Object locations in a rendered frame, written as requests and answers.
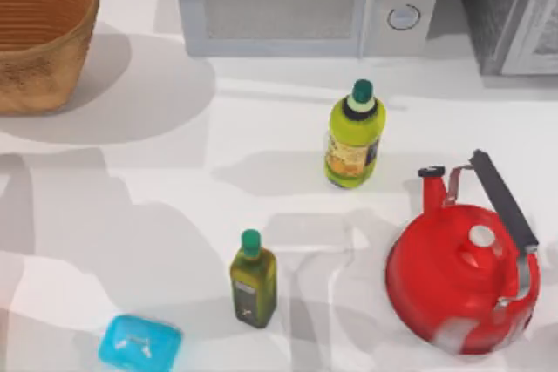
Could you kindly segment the red kettle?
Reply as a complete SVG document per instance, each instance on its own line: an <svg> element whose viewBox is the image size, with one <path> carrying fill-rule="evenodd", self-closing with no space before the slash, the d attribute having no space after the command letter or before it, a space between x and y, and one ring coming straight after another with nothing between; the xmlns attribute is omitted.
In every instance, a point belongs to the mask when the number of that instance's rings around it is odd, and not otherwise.
<svg viewBox="0 0 558 372"><path fill-rule="evenodd" d="M400 320L455 355L517 340L540 292L539 241L487 152L448 172L418 170L423 208L395 241L384 271Z"/></svg>

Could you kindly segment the brown woven basket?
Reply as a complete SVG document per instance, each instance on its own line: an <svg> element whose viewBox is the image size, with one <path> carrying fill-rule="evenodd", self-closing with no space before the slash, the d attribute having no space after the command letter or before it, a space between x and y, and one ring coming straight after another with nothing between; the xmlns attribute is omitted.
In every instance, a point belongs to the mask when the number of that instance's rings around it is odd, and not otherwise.
<svg viewBox="0 0 558 372"><path fill-rule="evenodd" d="M55 112L78 84L99 0L0 0L0 116Z"/></svg>

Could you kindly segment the round microwave knob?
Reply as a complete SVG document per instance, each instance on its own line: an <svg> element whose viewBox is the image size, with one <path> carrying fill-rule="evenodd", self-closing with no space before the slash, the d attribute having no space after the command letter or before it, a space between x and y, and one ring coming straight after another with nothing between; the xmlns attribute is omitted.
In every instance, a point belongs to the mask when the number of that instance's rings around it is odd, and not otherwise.
<svg viewBox="0 0 558 372"><path fill-rule="evenodd" d="M392 9L387 16L387 23L396 31L414 28L421 19L420 10L410 4Z"/></svg>

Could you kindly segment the pale microwave oven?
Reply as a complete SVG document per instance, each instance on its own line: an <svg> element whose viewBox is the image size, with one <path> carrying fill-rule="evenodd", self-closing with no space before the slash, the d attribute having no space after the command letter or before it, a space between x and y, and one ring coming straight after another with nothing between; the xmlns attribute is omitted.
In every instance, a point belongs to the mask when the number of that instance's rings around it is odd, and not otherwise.
<svg viewBox="0 0 558 372"><path fill-rule="evenodd" d="M198 57L359 57L364 0L178 0L187 52ZM436 0L374 0L364 57L419 54ZM406 4L410 30L387 23Z"/></svg>

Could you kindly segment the dark olive oil bottle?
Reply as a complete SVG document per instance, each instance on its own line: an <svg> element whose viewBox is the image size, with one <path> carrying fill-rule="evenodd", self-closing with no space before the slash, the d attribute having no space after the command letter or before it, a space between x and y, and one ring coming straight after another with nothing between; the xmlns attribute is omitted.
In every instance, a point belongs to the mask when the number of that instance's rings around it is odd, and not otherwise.
<svg viewBox="0 0 558 372"><path fill-rule="evenodd" d="M254 328L266 328L277 304L276 257L255 229L242 232L241 247L229 269L235 315Z"/></svg>

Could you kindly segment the light blue soap box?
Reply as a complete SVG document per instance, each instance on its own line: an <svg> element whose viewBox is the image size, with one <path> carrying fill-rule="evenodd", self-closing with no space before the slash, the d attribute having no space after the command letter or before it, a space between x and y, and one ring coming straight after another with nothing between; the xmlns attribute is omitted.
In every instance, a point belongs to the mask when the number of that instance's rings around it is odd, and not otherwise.
<svg viewBox="0 0 558 372"><path fill-rule="evenodd" d="M137 315L117 315L99 344L99 359L125 372L172 372L183 333Z"/></svg>

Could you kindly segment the light green bottle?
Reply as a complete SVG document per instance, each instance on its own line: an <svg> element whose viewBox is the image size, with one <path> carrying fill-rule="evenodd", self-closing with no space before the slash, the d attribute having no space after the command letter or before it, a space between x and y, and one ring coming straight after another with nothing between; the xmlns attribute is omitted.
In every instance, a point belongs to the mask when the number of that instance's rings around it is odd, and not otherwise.
<svg viewBox="0 0 558 372"><path fill-rule="evenodd" d="M386 109L373 83L360 78L330 112L324 171L341 188L361 186L372 174L384 131Z"/></svg>

